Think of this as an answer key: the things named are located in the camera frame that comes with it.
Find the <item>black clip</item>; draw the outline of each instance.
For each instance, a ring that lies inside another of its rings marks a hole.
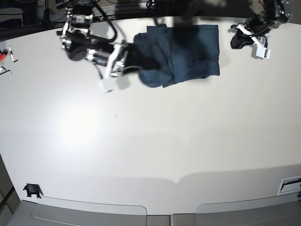
[[[40,198],[41,199],[41,195],[43,195],[42,191],[41,191],[41,188],[39,185],[32,185],[32,184],[27,184],[23,191],[26,190],[27,191],[27,197],[31,197],[32,194],[36,194],[37,195],[37,198]]]

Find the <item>gray floor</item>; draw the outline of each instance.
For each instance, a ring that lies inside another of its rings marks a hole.
[[[1,193],[1,195],[3,197],[5,197],[6,194],[9,192],[9,190],[12,187],[13,187],[13,185],[11,183],[11,180],[8,176],[8,173],[6,171],[6,168],[4,166],[2,158],[0,156],[0,193]],[[7,201],[7,205],[12,213],[15,212],[19,203],[20,203],[20,199],[19,199],[17,193],[14,191]]]

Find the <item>white table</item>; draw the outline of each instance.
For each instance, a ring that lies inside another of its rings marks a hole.
[[[172,26],[172,17],[163,18]],[[103,94],[95,68],[73,62],[55,31],[0,43],[0,153],[21,200],[45,196],[193,213],[203,203],[277,195],[301,173],[301,26],[273,30],[270,60],[232,50],[239,19],[196,19],[220,31],[220,76],[151,89],[137,76]],[[151,18],[115,21],[128,42]],[[106,23],[94,25],[107,32]]]

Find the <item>black wire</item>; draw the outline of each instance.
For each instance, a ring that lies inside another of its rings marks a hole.
[[[100,8],[100,6],[93,1],[93,5],[97,8],[97,10],[103,15],[103,18],[106,22],[108,22],[108,24],[110,25],[110,27],[112,28],[112,30],[114,31],[114,36],[111,39],[106,39],[106,38],[102,38],[96,35],[89,35],[90,38],[92,39],[96,39],[101,41],[102,43],[110,43],[110,42],[114,42],[117,39],[117,30],[114,27],[114,25],[112,24],[111,20],[108,18],[108,16],[106,15],[106,13],[102,10],[102,8]]]
[[[147,12],[149,12],[149,10],[152,9],[152,8],[150,8],[150,4],[151,4],[151,3],[152,3],[152,0],[148,0],[148,1],[146,2]]]
[[[23,13],[17,13],[17,14],[4,13],[4,14],[0,14],[0,16],[3,16],[3,15],[16,16],[16,15],[23,15]]]
[[[46,8],[44,10],[44,17],[43,17],[43,22],[45,23],[45,26],[48,28],[48,29],[53,29],[53,25],[51,24],[51,20],[50,20],[50,9]]]
[[[257,36],[257,35],[259,35],[259,34],[261,34],[262,32],[264,32],[265,30],[267,30],[271,25],[273,24],[273,22],[270,22],[265,28],[263,28],[260,32],[257,32],[257,33],[255,33],[255,34],[250,34],[250,35],[248,35],[248,34],[243,34],[242,36],[243,37],[254,37],[254,36]]]

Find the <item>folded towel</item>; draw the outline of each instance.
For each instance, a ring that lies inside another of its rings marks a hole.
[[[217,25],[149,26],[147,33],[135,36],[133,44],[161,65],[160,70],[139,71],[140,80],[149,87],[220,75]]]

